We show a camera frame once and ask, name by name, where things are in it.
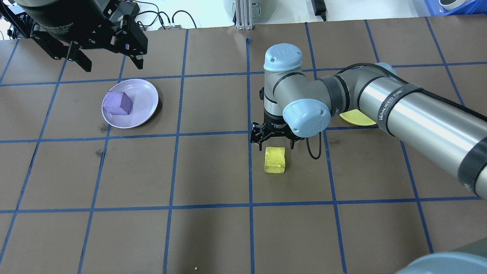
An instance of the yellow plate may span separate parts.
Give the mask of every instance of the yellow plate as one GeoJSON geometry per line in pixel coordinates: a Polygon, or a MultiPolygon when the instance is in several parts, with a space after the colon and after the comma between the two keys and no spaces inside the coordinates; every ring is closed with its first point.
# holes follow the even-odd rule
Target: yellow plate
{"type": "Polygon", "coordinates": [[[352,125],[356,126],[372,126],[375,125],[375,122],[370,119],[369,117],[365,116],[365,114],[361,113],[358,109],[353,109],[351,111],[344,112],[340,114],[340,117],[351,123],[352,125]]]}

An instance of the yellow block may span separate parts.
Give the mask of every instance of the yellow block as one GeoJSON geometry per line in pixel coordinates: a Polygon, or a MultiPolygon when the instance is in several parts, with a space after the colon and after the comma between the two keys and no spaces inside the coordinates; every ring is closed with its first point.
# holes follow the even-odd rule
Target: yellow block
{"type": "Polygon", "coordinates": [[[266,147],[264,172],[283,174],[286,168],[285,152],[283,147],[266,147]]]}

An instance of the purple cube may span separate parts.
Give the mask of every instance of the purple cube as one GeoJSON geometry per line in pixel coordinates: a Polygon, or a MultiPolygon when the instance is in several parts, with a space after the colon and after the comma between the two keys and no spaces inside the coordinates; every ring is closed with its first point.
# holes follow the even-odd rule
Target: purple cube
{"type": "Polygon", "coordinates": [[[121,91],[109,91],[103,101],[103,108],[112,115],[129,115],[132,110],[132,100],[121,91]]]}

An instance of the cable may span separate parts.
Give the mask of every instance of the cable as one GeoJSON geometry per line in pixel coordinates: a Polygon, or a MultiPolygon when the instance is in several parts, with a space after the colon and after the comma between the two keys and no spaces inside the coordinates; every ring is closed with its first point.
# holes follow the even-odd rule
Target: cable
{"type": "Polygon", "coordinates": [[[163,11],[160,11],[159,12],[159,16],[160,16],[161,13],[164,14],[168,18],[168,23],[171,23],[171,20],[169,20],[169,15],[167,13],[163,12],[163,11]]]}
{"type": "Polygon", "coordinates": [[[351,68],[355,68],[355,67],[373,67],[373,68],[376,68],[376,69],[379,69],[381,70],[382,72],[384,72],[387,76],[390,76],[392,78],[394,78],[395,80],[397,80],[398,82],[400,82],[401,84],[405,85],[405,84],[409,84],[408,82],[406,82],[405,80],[403,80],[401,77],[397,76],[396,74],[390,72],[389,70],[387,70],[386,68],[384,67],[381,67],[379,65],[376,65],[376,64],[370,64],[370,63],[357,63],[357,64],[353,64],[353,65],[350,65],[342,70],[340,70],[337,74],[340,74],[342,72],[345,72],[351,68]]]}
{"type": "Polygon", "coordinates": [[[167,15],[165,12],[160,11],[160,10],[159,10],[159,6],[158,6],[158,5],[156,5],[156,4],[154,4],[154,3],[150,3],[150,2],[143,2],[143,1],[137,1],[137,0],[122,0],[122,1],[125,1],[125,2],[136,2],[136,3],[141,3],[141,4],[150,4],[150,5],[153,5],[153,6],[155,6],[155,7],[157,8],[157,12],[155,12],[155,11],[144,11],[144,12],[141,12],[141,13],[137,14],[138,16],[139,16],[139,15],[141,15],[141,14],[144,14],[144,13],[155,13],[155,14],[157,14],[157,17],[154,19],[154,21],[152,21],[152,23],[151,23],[151,24],[149,24],[149,25],[144,25],[144,24],[142,24],[142,25],[144,26],[144,29],[145,29],[145,27],[152,26],[152,25],[155,23],[155,21],[156,21],[157,19],[159,19],[159,22],[161,23],[162,28],[163,28],[163,29],[166,29],[166,28],[164,27],[164,21],[163,21],[163,20],[162,20],[162,18],[161,18],[161,13],[163,13],[163,14],[165,14],[165,15],[166,15],[166,17],[168,18],[168,23],[170,23],[169,16],[168,16],[168,15],[167,15]]]}
{"type": "Polygon", "coordinates": [[[144,26],[144,24],[141,22],[141,21],[137,21],[137,25],[139,25],[139,27],[142,27],[144,29],[144,31],[146,31],[146,27],[144,26]]]}
{"type": "Polygon", "coordinates": [[[144,27],[150,27],[150,26],[154,25],[154,23],[156,22],[156,20],[157,20],[157,19],[159,19],[159,22],[161,23],[162,28],[163,28],[163,29],[166,29],[166,28],[164,27],[164,21],[162,20],[161,15],[160,15],[160,13],[163,13],[163,12],[159,12],[159,13],[157,13],[157,12],[155,12],[155,11],[148,10],[148,11],[144,11],[144,12],[141,12],[141,13],[137,14],[137,16],[139,16],[139,15],[141,15],[141,14],[145,14],[145,13],[155,13],[155,14],[157,14],[157,16],[156,16],[156,18],[154,18],[154,20],[152,21],[152,23],[150,23],[149,25],[144,25],[144,24],[142,24],[144,27]]]}
{"type": "MultiPolygon", "coordinates": [[[[406,82],[405,80],[403,80],[401,77],[395,75],[394,73],[390,72],[386,68],[381,67],[381,66],[376,65],[376,64],[370,64],[370,63],[357,63],[357,64],[353,64],[353,65],[350,65],[350,66],[348,66],[348,67],[340,70],[337,74],[340,74],[342,72],[345,72],[345,71],[347,71],[347,70],[349,70],[351,68],[354,68],[354,67],[362,67],[362,66],[368,66],[368,67],[373,67],[373,68],[379,69],[382,72],[384,72],[386,75],[388,75],[388,76],[394,78],[395,80],[397,80],[398,82],[400,82],[401,84],[404,84],[404,85],[405,84],[408,84],[408,82],[406,82]]],[[[455,108],[457,108],[457,109],[459,109],[461,111],[464,111],[464,112],[466,112],[466,113],[468,113],[468,114],[470,114],[470,115],[472,115],[472,116],[474,116],[476,118],[479,118],[480,120],[483,120],[483,121],[487,122],[487,117],[486,116],[484,116],[484,115],[482,115],[482,114],[480,114],[480,113],[478,113],[478,112],[476,112],[476,111],[474,111],[474,110],[472,110],[472,109],[470,109],[470,108],[468,108],[466,106],[463,106],[463,105],[461,105],[459,103],[456,103],[456,102],[454,102],[452,100],[446,99],[445,97],[441,97],[439,95],[436,95],[436,94],[431,93],[429,91],[426,91],[424,89],[421,90],[421,93],[423,93],[424,95],[427,95],[427,96],[429,96],[431,98],[434,98],[434,99],[436,99],[438,101],[441,101],[441,102],[443,102],[445,104],[448,104],[448,105],[450,105],[452,107],[455,107],[455,108]]]]}
{"type": "Polygon", "coordinates": [[[311,149],[309,148],[309,138],[306,138],[306,147],[308,148],[308,153],[311,158],[318,160],[321,157],[321,132],[319,133],[319,152],[318,156],[314,156],[313,153],[311,153],[311,149]]]}
{"type": "Polygon", "coordinates": [[[136,2],[136,3],[141,3],[141,4],[149,4],[149,5],[153,5],[157,8],[157,13],[159,13],[159,6],[154,4],[154,3],[150,3],[150,2],[142,2],[142,1],[137,1],[137,0],[121,0],[121,1],[125,1],[125,2],[136,2]]]}
{"type": "Polygon", "coordinates": [[[174,16],[179,13],[179,12],[184,12],[186,13],[187,15],[189,15],[189,17],[191,18],[191,21],[193,21],[193,24],[194,24],[194,28],[197,29],[198,27],[196,26],[196,23],[194,22],[194,19],[193,19],[193,16],[191,16],[191,14],[189,14],[189,12],[185,11],[185,10],[178,10],[177,12],[175,12],[173,15],[172,15],[172,23],[174,24],[174,16]]]}

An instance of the light blue joint cap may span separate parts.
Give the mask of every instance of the light blue joint cap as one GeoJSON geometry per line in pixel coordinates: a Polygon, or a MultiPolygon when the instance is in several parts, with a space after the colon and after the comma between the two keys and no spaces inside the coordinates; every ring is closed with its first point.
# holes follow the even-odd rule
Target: light blue joint cap
{"type": "Polygon", "coordinates": [[[326,129],[332,116],[330,109],[316,99],[299,99],[289,103],[282,116],[292,132],[301,138],[313,137],[326,129]]]}
{"type": "Polygon", "coordinates": [[[394,75],[397,76],[396,70],[394,70],[393,67],[391,65],[389,65],[388,63],[380,62],[380,63],[377,63],[376,65],[387,69],[388,71],[392,72],[394,75]]]}
{"type": "Polygon", "coordinates": [[[297,69],[303,65],[301,50],[291,44],[277,44],[265,52],[264,69],[282,72],[297,69]]]}

